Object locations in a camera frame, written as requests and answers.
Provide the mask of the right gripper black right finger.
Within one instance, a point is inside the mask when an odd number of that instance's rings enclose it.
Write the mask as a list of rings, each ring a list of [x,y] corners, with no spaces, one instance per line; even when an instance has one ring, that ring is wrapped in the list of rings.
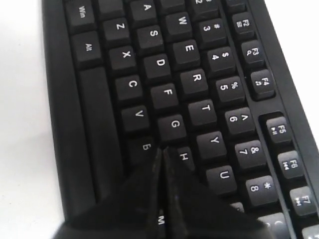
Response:
[[[162,151],[168,239],[272,239],[261,221],[236,210],[202,185],[177,150]]]

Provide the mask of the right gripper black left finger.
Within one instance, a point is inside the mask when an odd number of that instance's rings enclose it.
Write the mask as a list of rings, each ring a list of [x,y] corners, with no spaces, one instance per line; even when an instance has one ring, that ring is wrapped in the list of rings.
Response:
[[[55,239],[156,239],[159,234],[161,165],[158,148],[120,189],[67,219]]]

